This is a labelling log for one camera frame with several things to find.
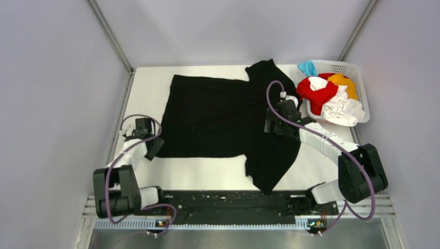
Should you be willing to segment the black t shirt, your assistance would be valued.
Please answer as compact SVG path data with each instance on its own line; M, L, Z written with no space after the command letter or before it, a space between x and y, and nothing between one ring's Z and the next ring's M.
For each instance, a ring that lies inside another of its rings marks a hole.
M266 133L269 106L294 82L273 60L245 69L249 80L175 75L162 117L159 158L246 157L245 173L269 194L295 162L301 143Z

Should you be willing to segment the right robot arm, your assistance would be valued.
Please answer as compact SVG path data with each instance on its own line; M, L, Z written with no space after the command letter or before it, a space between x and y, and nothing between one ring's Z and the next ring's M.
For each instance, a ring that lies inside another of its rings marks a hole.
M305 198L305 209L311 214L319 213L326 203L339 200L358 203L388 188L388 179L374 145L346 141L313 118L302 117L293 100L269 105L265 132L307 144L337 166L337 179L312 187L311 195Z

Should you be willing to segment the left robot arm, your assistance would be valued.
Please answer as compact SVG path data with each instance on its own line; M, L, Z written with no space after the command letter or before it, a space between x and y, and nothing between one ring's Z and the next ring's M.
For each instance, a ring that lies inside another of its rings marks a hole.
M161 214L167 206L158 186L140 188L135 176L136 167L152 161L164 145L160 123L146 115L135 118L134 126L120 129L124 142L115 159L93 173L96 214L113 223L117 216L139 215L144 208Z

